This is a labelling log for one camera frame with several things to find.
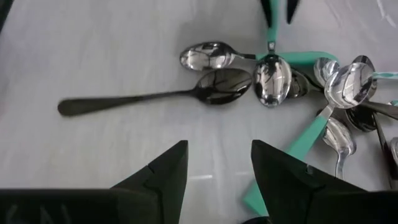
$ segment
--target black spoon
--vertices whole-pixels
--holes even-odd
[[[237,68],[225,68],[207,73],[191,90],[141,96],[69,98],[58,104],[58,111],[63,116],[76,116],[139,101],[177,95],[193,96],[207,104],[222,105],[242,96],[249,89],[251,83],[250,73]]]

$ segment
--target black spoon handle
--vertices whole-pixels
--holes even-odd
[[[373,119],[374,123],[376,124],[377,135],[379,136],[380,146],[388,169],[390,188],[393,189],[394,186],[392,182],[398,180],[398,167],[392,156],[391,149],[386,141],[386,137],[381,129],[381,125],[376,113],[373,113]]]
[[[142,96],[104,97],[104,98],[70,98],[58,104],[58,111],[63,116],[77,116],[95,111],[128,105],[145,100],[175,95],[191,95],[193,90],[155,93]]]
[[[381,114],[389,116],[390,118],[398,120],[398,106],[387,105],[384,103],[375,103],[370,101],[363,101],[360,106],[367,107]]]

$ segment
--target stainless steel spoon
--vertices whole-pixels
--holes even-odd
[[[398,137],[391,139],[390,148],[396,165],[398,166]]]
[[[366,63],[367,56],[360,55],[355,58],[354,62]],[[322,57],[314,64],[314,74],[315,78],[318,80],[319,84],[324,85],[329,74],[332,74],[339,68],[339,64],[336,60]],[[383,79],[383,80],[398,80],[398,72],[373,72],[373,79]]]
[[[304,160],[314,142],[323,132],[335,108],[348,109],[358,106],[368,96],[372,85],[373,71],[365,63],[352,63],[335,72],[326,82],[325,96],[329,104],[315,121],[292,144],[287,153]]]
[[[283,52],[279,55],[291,65],[304,67],[312,66],[320,57],[337,60],[334,55],[326,52]],[[204,71],[225,68],[236,58],[254,61],[265,56],[266,54],[242,54],[224,42],[211,41],[187,47],[180,54],[180,63],[189,70]]]
[[[256,95],[260,102],[267,107],[275,107],[281,104],[285,100],[292,83],[290,65],[282,57],[275,54],[278,3],[277,0],[270,2],[272,14],[275,16],[272,16],[271,23],[268,24],[268,55],[260,60],[254,69]]]
[[[292,71],[284,59],[269,54],[254,69],[254,83],[260,102],[275,107],[285,100],[290,90]]]
[[[224,42],[214,41],[196,44],[185,49],[180,54],[180,63],[187,69],[204,71],[225,68],[235,57],[256,60],[253,54],[242,54]]]
[[[58,111],[63,116],[76,116],[140,101],[178,95],[193,96],[211,105],[222,105],[241,97],[249,89],[251,83],[250,73],[241,69],[225,68],[206,74],[191,90],[141,96],[69,98],[59,103]]]
[[[310,91],[318,91],[323,93],[323,89],[319,86],[316,86],[315,83],[311,81],[311,79],[307,78],[306,74],[298,71],[295,68],[291,68],[292,70],[292,84],[290,86],[290,90],[287,94],[287,98],[294,99],[305,96]]]
[[[325,128],[323,141],[337,152],[335,175],[339,179],[343,177],[343,166],[346,158],[356,151],[356,142],[349,129],[336,118],[329,118]]]
[[[370,64],[366,64],[366,65],[372,71],[374,71],[373,65],[370,65]],[[337,65],[334,62],[330,62],[330,59],[320,58],[314,65],[314,73],[315,73],[315,76],[316,76],[316,79],[318,80],[318,82],[320,84],[322,84],[322,79],[324,79],[324,81],[327,81],[327,79],[330,76],[332,76],[334,73],[336,73],[336,70],[340,71],[340,69],[336,69],[336,67],[337,67]],[[374,91],[376,91],[376,88],[377,88],[377,82],[375,80],[373,80],[371,89],[369,90],[371,95],[374,94]],[[360,104],[360,106],[372,109],[381,114],[389,116],[390,118],[398,120],[398,107],[391,106],[391,105],[385,105],[384,103],[370,102],[369,100],[364,100]]]

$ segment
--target white table surface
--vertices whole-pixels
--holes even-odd
[[[277,51],[321,50],[342,63],[365,54],[378,71],[398,71],[397,11],[395,0],[303,0],[294,23],[281,22]],[[251,141],[287,147],[326,105],[317,93],[274,109],[252,90],[225,106],[176,97],[73,119],[56,108],[67,96],[191,88],[200,74],[180,66],[181,50],[222,40],[264,52],[265,27],[257,0],[15,0],[0,35],[0,187],[108,188],[186,139],[180,222],[254,217],[241,203],[254,177]],[[379,82],[373,101],[398,99],[396,85]],[[382,125],[388,140],[398,136],[396,121]],[[387,189],[376,132],[353,132],[346,181]],[[335,160],[323,142],[307,156],[330,174]]]

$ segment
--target silver spoon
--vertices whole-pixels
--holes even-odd
[[[188,47],[181,52],[180,63],[187,69],[204,71],[225,68],[235,57],[256,60],[253,54],[242,54],[224,42],[214,41]]]
[[[275,107],[285,100],[290,90],[292,71],[283,58],[269,54],[256,65],[254,83],[260,102]]]
[[[326,52],[283,52],[279,55],[288,63],[298,66],[313,65],[319,57],[337,59]],[[204,71],[225,68],[236,58],[255,61],[265,56],[266,54],[242,54],[224,42],[211,41],[187,47],[180,54],[180,63],[189,70]]]
[[[391,139],[390,148],[396,165],[398,166],[398,137]]]
[[[335,72],[325,85],[325,96],[329,104],[302,135],[290,145],[287,153],[303,161],[307,152],[323,132],[335,108],[352,108],[366,99],[373,81],[372,74],[372,69],[364,63],[352,63]]]
[[[375,71],[374,65],[370,58],[365,55],[360,55],[354,59],[353,62],[362,62],[369,65],[373,71]],[[376,92],[377,80],[373,80],[372,88],[369,91],[368,99],[370,99]],[[398,102],[391,101],[389,104],[397,106]],[[376,130],[376,124],[374,122],[374,111],[368,108],[355,107],[345,111],[346,116],[350,123],[360,131],[371,132]]]
[[[291,68],[292,70],[292,84],[290,86],[290,90],[287,94],[287,98],[294,99],[305,96],[310,91],[318,91],[320,93],[323,92],[323,89],[319,86],[316,86],[309,78],[307,78],[306,74],[298,71],[295,68]]]
[[[320,84],[322,83],[322,79],[325,79],[324,81],[327,81],[327,79],[329,77],[331,77],[334,73],[336,73],[336,70],[340,71],[340,69],[335,68],[337,65],[334,62],[330,62],[329,60],[330,59],[328,59],[328,58],[320,58],[320,59],[318,59],[317,62],[315,62],[314,73],[315,73],[316,79],[318,80],[318,82]],[[372,71],[374,71],[373,65],[370,65],[370,66],[368,64],[365,64],[365,65],[367,65],[369,68],[372,69]],[[375,91],[376,88],[377,88],[377,83],[375,81],[373,81],[370,90]],[[390,118],[398,120],[398,107],[391,106],[391,105],[385,105],[384,103],[370,102],[369,100],[363,101],[360,106],[367,107],[367,108],[377,111],[381,114],[389,116]]]
[[[356,151],[356,142],[348,128],[336,118],[329,118],[323,141],[337,152],[335,175],[343,178],[343,166],[346,158]]]
[[[362,62],[366,63],[365,55],[360,55],[355,58],[354,62]],[[328,76],[333,72],[336,72],[339,69],[340,65],[336,60],[330,58],[319,58],[314,64],[314,74],[315,78],[319,82],[319,84],[324,85],[325,80],[327,80]],[[383,80],[398,80],[397,72],[373,72],[373,79],[383,79]]]
[[[318,58],[313,66],[313,73],[318,83],[321,86],[325,86],[328,78],[337,72],[340,68],[340,65],[336,60],[332,60],[329,58]]]
[[[272,13],[278,15],[278,1],[271,1]],[[255,91],[264,106],[275,107],[281,104],[289,92],[292,83],[290,65],[275,54],[278,18],[273,16],[268,24],[268,54],[257,63],[254,69]]]

